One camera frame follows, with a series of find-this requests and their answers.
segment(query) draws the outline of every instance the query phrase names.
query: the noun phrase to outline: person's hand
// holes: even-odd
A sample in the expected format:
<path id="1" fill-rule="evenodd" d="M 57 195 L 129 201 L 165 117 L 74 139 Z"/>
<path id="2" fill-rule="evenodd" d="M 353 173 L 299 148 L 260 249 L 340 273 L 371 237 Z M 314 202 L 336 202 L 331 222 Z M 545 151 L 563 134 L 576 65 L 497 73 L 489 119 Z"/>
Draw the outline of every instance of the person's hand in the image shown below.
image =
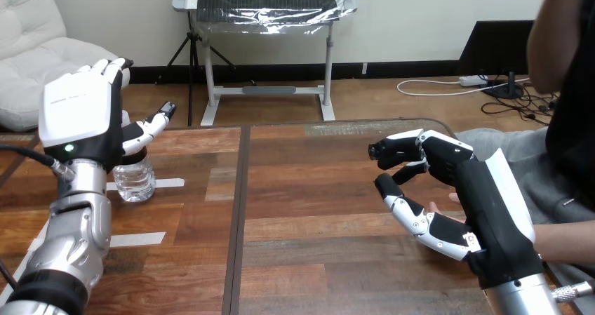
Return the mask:
<path id="1" fill-rule="evenodd" d="M 454 201 L 455 203 L 461 204 L 461 201 L 459 200 L 459 196 L 457 196 L 457 194 L 449 194 L 448 198 L 450 198 L 450 200 Z M 443 214 L 442 212 L 440 212 L 440 210 L 438 209 L 438 206 L 433 201 L 429 202 L 428 212 L 435 212 L 435 213 L 439 213 L 441 215 Z M 457 220 L 458 222 L 462 222 L 462 223 L 465 222 L 463 219 L 457 219 L 457 218 L 453 218 L 453 217 L 449 217 L 449 218 Z"/>

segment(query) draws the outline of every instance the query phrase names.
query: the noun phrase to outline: power strip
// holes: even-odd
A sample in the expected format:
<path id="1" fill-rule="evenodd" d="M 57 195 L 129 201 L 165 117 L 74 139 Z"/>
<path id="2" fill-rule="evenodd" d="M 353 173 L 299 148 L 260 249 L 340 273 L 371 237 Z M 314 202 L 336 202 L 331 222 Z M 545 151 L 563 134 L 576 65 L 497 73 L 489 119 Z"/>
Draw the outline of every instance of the power strip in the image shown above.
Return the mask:
<path id="1" fill-rule="evenodd" d="M 471 87 L 485 85 L 486 83 L 488 83 L 486 80 L 488 80 L 488 77 L 485 75 L 461 76 L 459 78 L 459 83 L 463 87 Z"/>

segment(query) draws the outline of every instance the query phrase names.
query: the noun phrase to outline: white stand frame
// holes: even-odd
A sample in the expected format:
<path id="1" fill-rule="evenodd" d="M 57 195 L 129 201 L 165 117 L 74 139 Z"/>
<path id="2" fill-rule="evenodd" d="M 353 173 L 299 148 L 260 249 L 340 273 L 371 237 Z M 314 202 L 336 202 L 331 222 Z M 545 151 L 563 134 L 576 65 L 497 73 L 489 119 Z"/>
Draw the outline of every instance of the white stand frame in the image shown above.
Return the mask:
<path id="1" fill-rule="evenodd" d="M 252 95 L 244 92 L 244 88 L 224 88 L 216 87 L 213 82 L 213 65 L 210 59 L 210 42 L 206 38 L 202 42 L 205 57 L 206 84 L 208 89 L 208 105 L 205 108 L 201 126 L 212 126 L 219 107 L 219 101 L 222 95 Z M 318 87 L 296 87 L 294 93 L 287 92 L 267 92 L 267 94 L 284 95 L 318 95 L 320 98 L 320 108 L 324 121 L 334 121 L 335 112 L 333 103 L 330 101 L 330 80 L 333 70 L 333 24 L 328 25 L 328 38 L 326 39 L 326 70 L 324 76 L 324 85 Z"/>

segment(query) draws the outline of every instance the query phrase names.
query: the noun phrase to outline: plastic water bottle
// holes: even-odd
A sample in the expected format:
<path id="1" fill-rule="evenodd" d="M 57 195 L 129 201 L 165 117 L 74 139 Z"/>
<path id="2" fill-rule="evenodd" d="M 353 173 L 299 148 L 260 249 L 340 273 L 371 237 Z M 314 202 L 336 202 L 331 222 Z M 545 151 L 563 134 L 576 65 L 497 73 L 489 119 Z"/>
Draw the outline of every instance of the plastic water bottle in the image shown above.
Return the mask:
<path id="1" fill-rule="evenodd" d="M 114 181 L 118 193 L 124 201 L 130 203 L 146 201 L 155 192 L 156 181 L 153 165 L 147 156 L 146 148 L 143 149 L 144 157 L 138 156 L 142 157 L 140 161 L 114 168 Z"/>

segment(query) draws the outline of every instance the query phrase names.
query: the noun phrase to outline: black tripod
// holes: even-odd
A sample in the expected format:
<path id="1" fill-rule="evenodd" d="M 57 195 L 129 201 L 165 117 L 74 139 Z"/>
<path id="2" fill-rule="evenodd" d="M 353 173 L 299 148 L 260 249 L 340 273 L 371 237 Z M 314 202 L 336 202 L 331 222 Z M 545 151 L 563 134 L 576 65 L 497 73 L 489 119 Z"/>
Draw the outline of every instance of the black tripod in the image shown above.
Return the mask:
<path id="1" fill-rule="evenodd" d="M 175 52 L 175 54 L 173 55 L 171 60 L 169 60 L 169 63 L 167 65 L 167 70 L 169 73 L 171 65 L 173 64 L 173 61 L 178 57 L 180 52 L 182 52 L 182 49 L 184 48 L 184 46 L 186 46 L 186 43 L 188 43 L 188 41 L 190 41 L 190 65 L 189 65 L 189 69 L 188 69 L 188 79 L 189 79 L 189 82 L 188 82 L 188 126 L 190 127 L 192 125 L 192 73 L 194 71 L 194 73 L 196 73 L 196 75 L 198 75 L 198 72 L 199 72 L 199 54 L 196 50 L 196 43 L 197 43 L 197 41 L 200 41 L 200 42 L 203 41 L 203 38 L 194 31 L 194 27 L 192 26 L 192 17 L 190 15 L 190 11 L 188 11 L 188 26 L 190 28 L 190 32 L 186 33 L 186 39 L 184 39 L 184 42 L 182 43 L 182 45 L 180 45 L 180 47 Z M 223 61 L 225 61 L 225 63 L 229 65 L 229 68 L 232 71 L 236 70 L 236 66 L 234 64 L 232 64 L 232 62 L 229 61 L 225 56 L 223 56 L 223 54 L 219 53 L 219 51 L 214 49 L 214 47 L 211 46 L 210 50 L 214 54 L 216 54 L 219 58 L 221 58 Z M 163 76 L 161 76 L 161 75 L 159 76 L 159 78 L 157 79 L 155 84 L 160 84 L 160 83 L 163 83 Z M 250 83 L 253 86 L 256 86 L 256 83 L 253 80 L 250 80 Z"/>

